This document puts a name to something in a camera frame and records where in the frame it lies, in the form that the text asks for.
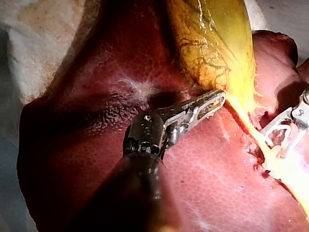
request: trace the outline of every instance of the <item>screw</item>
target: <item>screw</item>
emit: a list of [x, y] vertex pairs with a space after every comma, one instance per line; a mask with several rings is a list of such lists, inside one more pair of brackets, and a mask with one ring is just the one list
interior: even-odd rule
[[150, 115], [145, 115], [144, 116], [144, 120], [148, 121], [148, 122], [152, 122], [153, 118]]
[[303, 110], [299, 110], [297, 113], [296, 113], [296, 115], [297, 116], [302, 116], [302, 115], [304, 115], [304, 111]]

